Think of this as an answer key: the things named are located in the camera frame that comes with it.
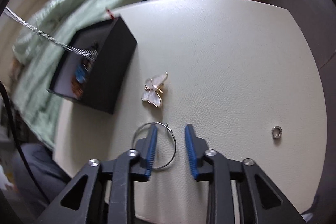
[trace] white butterfly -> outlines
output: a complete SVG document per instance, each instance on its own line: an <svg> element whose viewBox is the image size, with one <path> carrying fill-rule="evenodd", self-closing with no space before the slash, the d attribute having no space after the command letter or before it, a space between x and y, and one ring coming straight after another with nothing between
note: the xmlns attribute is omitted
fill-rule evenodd
<svg viewBox="0 0 336 224"><path fill-rule="evenodd" d="M142 94L141 99L147 101L156 107L161 107L162 99L158 92L162 92L163 82L167 79L167 71L161 75L155 75L153 78L148 78L145 81L145 91Z"/></svg>

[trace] triangular cutout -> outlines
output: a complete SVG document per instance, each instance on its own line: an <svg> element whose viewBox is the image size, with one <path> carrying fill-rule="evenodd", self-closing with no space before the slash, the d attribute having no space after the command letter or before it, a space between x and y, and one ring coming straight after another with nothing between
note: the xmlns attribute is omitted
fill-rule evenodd
<svg viewBox="0 0 336 224"><path fill-rule="evenodd" d="M61 200L61 206L77 211L82 201L88 175L82 176L75 186Z"/></svg>
<svg viewBox="0 0 336 224"><path fill-rule="evenodd" d="M255 182L257 184L261 204L264 209L270 209L281 205L281 200L273 192L271 188L266 184L266 182L258 175L254 176Z"/></svg>

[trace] bed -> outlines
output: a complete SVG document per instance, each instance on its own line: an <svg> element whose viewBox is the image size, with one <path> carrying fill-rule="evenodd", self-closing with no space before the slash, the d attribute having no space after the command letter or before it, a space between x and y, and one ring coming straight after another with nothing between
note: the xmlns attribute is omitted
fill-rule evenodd
<svg viewBox="0 0 336 224"><path fill-rule="evenodd" d="M106 7L140 1L146 0L50 0L28 22L67 44L76 30L108 19ZM63 50L23 28L13 51L25 68L12 100L31 131L53 149L62 99L47 89Z"/></svg>

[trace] black cable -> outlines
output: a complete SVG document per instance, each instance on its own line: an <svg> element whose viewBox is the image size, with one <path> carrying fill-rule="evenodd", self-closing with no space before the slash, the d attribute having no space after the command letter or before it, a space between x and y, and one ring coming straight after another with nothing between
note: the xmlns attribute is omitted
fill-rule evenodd
<svg viewBox="0 0 336 224"><path fill-rule="evenodd" d="M9 97L8 97L7 91L5 89L5 86L2 84L1 81L0 81L0 93L1 93L1 96L2 96L2 99L3 99L3 102L5 104L5 108L6 108L6 112L7 112L7 116L8 116L8 120L9 120L9 126L10 126L10 129L11 129L12 135L13 135L14 143L15 143L15 146L16 146L19 154L20 154L20 157L21 157L21 159L23 161L23 164L25 165L25 167L26 167L26 169L28 171L28 174L30 175L30 177L33 180L33 182L35 183L37 189L40 191L40 193L42 194L42 196L44 197L44 199L48 202L48 204L50 204L49 198L44 193L44 191L42 190L41 186L39 185L39 183L35 179L34 174L31 171L31 169L30 169L30 167L28 165L28 162L26 160L26 157L23 154L23 151L22 151L22 149L20 147L20 143L19 143L18 138L16 136L16 129L15 129L15 124L14 124L14 118L13 118L13 114L12 114L12 110L11 110L11 102L9 100Z"/></svg>

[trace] blue gripper pad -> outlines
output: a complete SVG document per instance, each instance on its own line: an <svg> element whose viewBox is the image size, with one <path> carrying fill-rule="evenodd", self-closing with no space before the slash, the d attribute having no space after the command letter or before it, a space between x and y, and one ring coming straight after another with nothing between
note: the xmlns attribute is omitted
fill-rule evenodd
<svg viewBox="0 0 336 224"><path fill-rule="evenodd" d="M197 180L199 171L197 169L197 157L192 134L194 135L192 126L187 125L184 130L185 146L187 148L191 175L194 177L194 180Z"/></svg>
<svg viewBox="0 0 336 224"><path fill-rule="evenodd" d="M147 179L149 179L149 177L151 176L154 163L156 142L158 139L158 128L156 126L150 127L150 132L147 138L148 137L150 137L150 142L146 154L146 172L145 172L145 176L147 177Z"/></svg>

